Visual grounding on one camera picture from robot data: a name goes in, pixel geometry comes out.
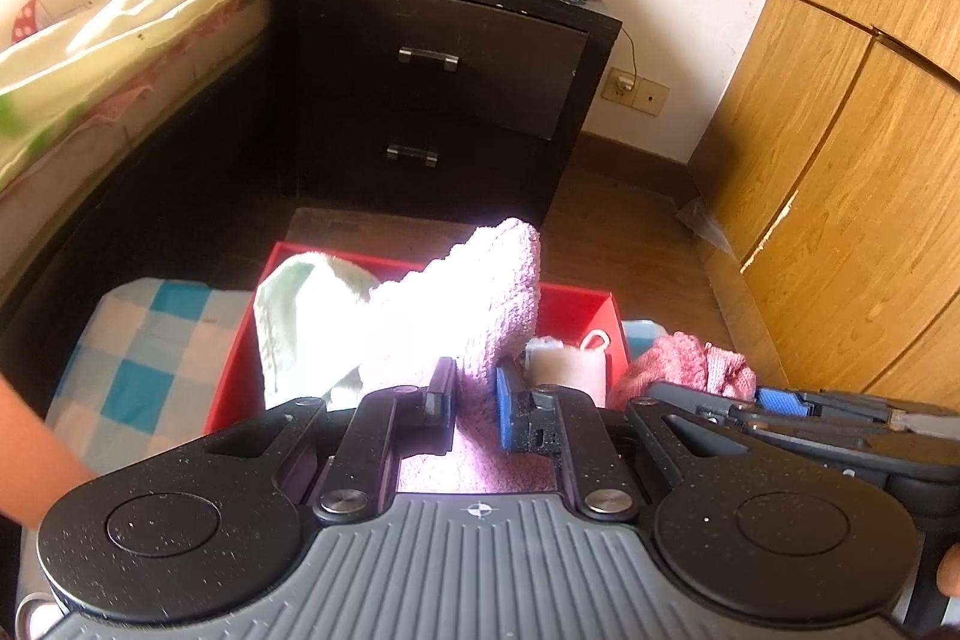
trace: baseboard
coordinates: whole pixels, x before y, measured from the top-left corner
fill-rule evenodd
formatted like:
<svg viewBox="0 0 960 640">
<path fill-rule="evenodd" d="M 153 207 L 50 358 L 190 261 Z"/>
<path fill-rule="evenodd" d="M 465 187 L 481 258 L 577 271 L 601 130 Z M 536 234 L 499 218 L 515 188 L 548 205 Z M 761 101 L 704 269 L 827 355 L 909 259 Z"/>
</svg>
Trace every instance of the baseboard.
<svg viewBox="0 0 960 640">
<path fill-rule="evenodd" d="M 589 131 L 577 137 L 570 165 L 669 196 L 678 207 L 700 195 L 683 164 Z"/>
<path fill-rule="evenodd" d="M 713 295 L 727 321 L 733 347 L 746 357 L 750 369 L 757 373 L 760 384 L 788 389 L 790 384 L 776 354 L 774 340 L 757 309 L 757 302 L 747 287 L 747 281 L 740 274 L 736 259 L 699 237 L 696 245 Z"/>
</svg>

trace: red box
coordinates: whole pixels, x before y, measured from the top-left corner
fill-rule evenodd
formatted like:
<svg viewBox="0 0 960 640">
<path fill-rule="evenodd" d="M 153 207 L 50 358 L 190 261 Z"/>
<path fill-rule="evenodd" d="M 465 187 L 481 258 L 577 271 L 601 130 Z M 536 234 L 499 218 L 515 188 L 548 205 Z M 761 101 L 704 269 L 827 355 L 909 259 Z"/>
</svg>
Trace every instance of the red box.
<svg viewBox="0 0 960 640">
<path fill-rule="evenodd" d="M 297 253 L 320 251 L 346 259 L 362 266 L 378 280 L 402 280 L 407 272 L 421 271 L 424 265 L 405 261 L 391 261 L 357 253 L 342 253 L 322 247 L 304 247 L 289 242 L 277 242 L 260 276 L 263 282 L 280 263 Z M 620 325 L 620 314 L 611 293 L 582 287 L 541 283 L 541 304 L 536 318 L 536 333 L 555 336 L 564 342 L 580 344 L 593 329 L 603 329 L 610 336 L 607 348 L 607 386 L 623 374 L 629 365 L 627 342 Z M 213 396 L 213 404 L 203 425 L 203 433 L 232 426 L 263 411 L 263 371 L 253 321 L 253 300 L 247 306 L 240 329 L 233 340 L 223 374 Z"/>
</svg>

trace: electrical outlet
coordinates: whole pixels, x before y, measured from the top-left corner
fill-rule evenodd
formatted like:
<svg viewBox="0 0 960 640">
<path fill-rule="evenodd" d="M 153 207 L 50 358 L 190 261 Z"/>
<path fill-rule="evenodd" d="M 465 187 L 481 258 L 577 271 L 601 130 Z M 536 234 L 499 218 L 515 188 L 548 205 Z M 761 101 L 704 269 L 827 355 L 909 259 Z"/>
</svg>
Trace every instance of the electrical outlet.
<svg viewBox="0 0 960 640">
<path fill-rule="evenodd" d="M 634 105 L 637 82 L 640 82 L 640 80 L 633 76 L 630 71 L 623 71 L 622 68 L 611 68 L 607 72 L 607 81 L 604 83 L 600 95 L 608 101 L 630 107 Z"/>
<path fill-rule="evenodd" d="M 657 116 L 664 109 L 670 89 L 659 82 L 634 77 L 630 71 L 623 71 L 622 68 L 611 68 L 600 95 L 608 101 Z"/>
<path fill-rule="evenodd" d="M 637 85 L 632 90 L 632 108 L 645 112 L 647 115 L 657 116 L 664 111 L 666 97 L 670 95 L 669 87 L 649 79 L 637 79 Z"/>
</svg>

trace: blue checkered cloth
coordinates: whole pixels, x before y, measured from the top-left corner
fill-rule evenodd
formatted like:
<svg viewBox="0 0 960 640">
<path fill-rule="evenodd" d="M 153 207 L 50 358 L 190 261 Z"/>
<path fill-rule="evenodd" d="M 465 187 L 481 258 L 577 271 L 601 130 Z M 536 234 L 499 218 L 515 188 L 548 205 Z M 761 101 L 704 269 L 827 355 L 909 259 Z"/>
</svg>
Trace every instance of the blue checkered cloth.
<svg viewBox="0 0 960 640">
<path fill-rule="evenodd" d="M 97 305 L 47 413 L 97 473 L 200 437 L 250 292 L 144 278 Z M 18 599 L 44 590 L 34 535 L 24 535 Z"/>
</svg>

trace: power cord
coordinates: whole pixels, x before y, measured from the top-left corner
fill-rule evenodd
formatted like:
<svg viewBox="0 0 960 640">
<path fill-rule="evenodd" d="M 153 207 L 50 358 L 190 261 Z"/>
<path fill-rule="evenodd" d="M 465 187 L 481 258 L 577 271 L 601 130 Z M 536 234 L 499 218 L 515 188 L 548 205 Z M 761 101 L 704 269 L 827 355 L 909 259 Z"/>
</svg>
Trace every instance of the power cord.
<svg viewBox="0 0 960 640">
<path fill-rule="evenodd" d="M 634 77 L 634 82 L 630 86 L 630 90 L 634 90 L 634 88 L 637 87 L 637 48 L 634 46 L 634 38 L 627 33 L 627 29 L 621 26 L 620 30 L 623 32 L 623 35 L 630 40 L 630 60 L 634 65 L 634 74 L 632 75 Z"/>
</svg>

